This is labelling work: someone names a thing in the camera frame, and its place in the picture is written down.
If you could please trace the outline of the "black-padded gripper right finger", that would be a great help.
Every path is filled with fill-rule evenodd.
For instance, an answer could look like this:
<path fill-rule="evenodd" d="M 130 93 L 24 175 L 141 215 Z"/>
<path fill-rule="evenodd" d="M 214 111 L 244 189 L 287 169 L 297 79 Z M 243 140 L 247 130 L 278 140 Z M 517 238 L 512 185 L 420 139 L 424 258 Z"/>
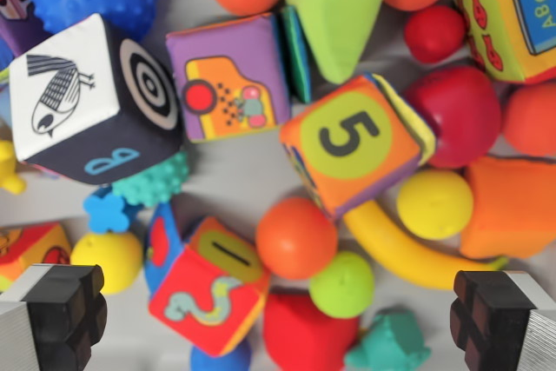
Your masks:
<path fill-rule="evenodd" d="M 555 300 L 526 272 L 460 271 L 450 308 L 470 370 L 554 370 Z"/>

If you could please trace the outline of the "black-padded gripper left finger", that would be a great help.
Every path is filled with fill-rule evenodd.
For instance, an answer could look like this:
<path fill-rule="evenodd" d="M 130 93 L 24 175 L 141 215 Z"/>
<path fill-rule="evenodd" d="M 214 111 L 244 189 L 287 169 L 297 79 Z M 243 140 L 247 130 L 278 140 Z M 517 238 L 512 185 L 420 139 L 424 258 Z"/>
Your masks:
<path fill-rule="evenodd" d="M 83 370 L 103 337 L 98 265 L 39 263 L 1 293 L 2 370 Z"/>

